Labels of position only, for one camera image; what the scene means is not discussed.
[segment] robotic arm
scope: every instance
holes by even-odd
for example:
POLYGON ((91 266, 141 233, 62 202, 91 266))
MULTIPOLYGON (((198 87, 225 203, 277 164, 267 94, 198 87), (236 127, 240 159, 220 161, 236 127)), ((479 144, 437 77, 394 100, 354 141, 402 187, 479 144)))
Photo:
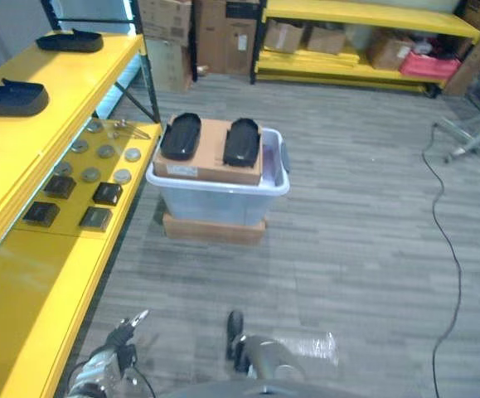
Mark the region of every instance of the robotic arm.
POLYGON ((137 362, 134 344, 127 344, 134 329, 148 316, 145 310, 133 319, 124 319, 95 349, 70 387, 68 398, 111 398, 125 371, 137 362))

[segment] black cable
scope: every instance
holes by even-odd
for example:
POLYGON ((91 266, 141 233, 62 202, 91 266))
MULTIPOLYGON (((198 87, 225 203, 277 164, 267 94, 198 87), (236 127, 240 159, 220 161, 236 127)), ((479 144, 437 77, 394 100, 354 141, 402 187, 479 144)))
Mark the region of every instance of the black cable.
POLYGON ((153 398, 157 398, 157 396, 155 395, 155 391, 153 390, 153 387, 151 387, 151 384, 149 383, 148 379, 146 378, 146 376, 143 375, 143 373, 136 367, 136 365, 133 365, 133 369, 134 371, 136 371, 140 377, 143 378, 143 380, 145 381, 146 385, 148 386, 148 389, 149 391, 151 392, 151 396, 153 398))
POLYGON ((435 362, 436 362, 435 358, 437 356, 437 350, 439 349, 440 344, 442 344, 442 342, 448 338, 449 334, 452 332, 453 328, 455 327, 455 323, 457 322, 458 311, 461 308, 461 296, 462 296, 461 279, 462 279, 462 276, 463 276, 463 270, 461 269, 461 264, 458 262, 457 255, 455 254, 455 249, 453 248, 451 240, 449 239, 448 235, 446 235, 446 232, 444 232, 443 227, 440 225, 439 220, 437 219, 437 213, 436 213, 436 210, 435 210, 435 207, 437 206, 437 203, 439 202, 440 198, 444 194, 444 181, 442 181, 442 178, 440 178, 439 175, 437 174, 437 172, 435 170, 433 170, 433 168, 431 167, 431 165, 428 162, 428 159, 425 157, 425 153, 427 151, 429 151, 431 149, 431 147, 433 147, 434 140, 435 140, 435 130, 436 130, 436 128, 437 128, 437 124, 434 124, 433 127, 431 128, 431 138, 429 140, 428 146, 422 150, 422 160, 424 161, 424 163, 428 167, 428 169, 434 174, 434 176, 440 182, 440 190, 439 190, 439 192, 437 192, 437 194, 435 195, 435 198, 433 199, 433 204, 431 206, 431 212, 433 213, 433 219, 435 221, 435 224, 439 228, 440 233, 442 234, 442 236, 444 237, 446 242, 448 242, 449 249, 452 252, 453 261, 455 261, 455 265, 457 267, 457 279, 458 279, 457 303, 455 304, 455 310, 453 311, 452 319, 449 322, 449 325, 446 328, 446 330, 444 330, 444 332, 439 336, 439 338, 437 338, 437 341, 436 341, 436 343, 433 347, 433 355, 431 357, 432 358, 431 359, 431 364, 432 364, 432 367, 433 367, 433 384, 434 384, 434 387, 435 387, 435 395, 437 396, 437 398, 440 398, 439 388, 437 387, 437 374, 435 372, 435 362))
POLYGON ((68 377, 66 378, 66 385, 65 385, 65 391, 66 391, 66 394, 68 394, 70 392, 70 379, 72 378, 72 375, 74 374, 75 370, 78 368, 78 367, 81 367, 83 366, 85 363, 87 363, 87 361, 81 361, 81 362, 77 362, 74 367, 72 367, 72 369, 70 369, 70 373, 68 374, 68 377))

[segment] round metal part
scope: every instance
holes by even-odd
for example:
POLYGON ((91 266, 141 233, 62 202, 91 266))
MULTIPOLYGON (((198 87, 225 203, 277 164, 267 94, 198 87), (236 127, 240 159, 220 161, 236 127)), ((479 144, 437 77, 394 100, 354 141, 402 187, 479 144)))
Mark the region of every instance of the round metal part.
POLYGON ((116 130, 108 130, 107 137, 111 139, 117 139, 120 136, 120 133, 116 130))
POLYGON ((99 147, 98 150, 96 151, 96 153, 98 154, 98 156, 100 158, 108 159, 108 158, 113 157, 114 148, 113 148, 112 145, 105 144, 105 145, 102 145, 101 147, 99 147))
POLYGON ((68 162, 59 162, 54 167, 54 174, 61 177, 68 177, 72 174, 72 165, 68 162))
POLYGON ((127 168, 120 168, 114 172, 114 182, 120 185, 127 184, 131 181, 131 172, 127 168))
POLYGON ((101 131, 103 129, 103 125, 100 121, 98 120, 91 120, 88 124, 87 124, 87 127, 85 127, 85 129, 89 132, 89 133, 98 133, 99 131, 101 131))
POLYGON ((89 167, 81 173, 81 179, 85 182, 96 182, 99 180, 99 170, 96 167, 89 167))
POLYGON ((76 139, 70 147, 70 150, 75 153, 83 153, 86 152, 87 149, 89 149, 89 143, 84 139, 76 139))
POLYGON ((125 151, 125 160, 128 162, 137 162, 140 160, 141 156, 142 154, 138 148, 129 148, 127 151, 125 151))

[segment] red box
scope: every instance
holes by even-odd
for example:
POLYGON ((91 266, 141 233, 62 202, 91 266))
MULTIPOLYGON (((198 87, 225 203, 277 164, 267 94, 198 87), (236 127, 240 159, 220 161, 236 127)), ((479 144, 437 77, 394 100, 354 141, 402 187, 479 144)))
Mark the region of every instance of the red box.
POLYGON ((459 60, 438 60, 432 56, 419 56, 411 52, 400 67, 400 73, 433 79, 449 79, 460 66, 459 60))

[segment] gray carpet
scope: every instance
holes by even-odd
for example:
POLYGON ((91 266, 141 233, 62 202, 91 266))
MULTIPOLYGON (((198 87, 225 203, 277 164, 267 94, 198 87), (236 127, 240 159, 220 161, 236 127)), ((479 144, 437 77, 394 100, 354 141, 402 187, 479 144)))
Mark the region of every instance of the gray carpet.
MULTIPOLYGON (((137 79, 132 92, 145 100, 137 79)), ((162 120, 251 117, 279 130, 293 167, 259 246, 169 240, 156 187, 143 184, 68 366, 125 316, 150 308, 137 331, 140 368, 159 393, 225 380, 225 317, 249 332, 312 344, 335 337, 339 363, 301 357, 311 382, 377 398, 434 396, 431 350, 457 294, 455 264, 431 216, 439 183, 420 150, 439 117, 466 118, 464 99, 210 75, 188 93, 159 93, 162 120)), ((114 117, 146 120, 126 99, 114 117)), ((480 158, 429 151, 446 183, 437 212, 463 267, 457 327, 439 349, 443 398, 480 398, 480 158)))

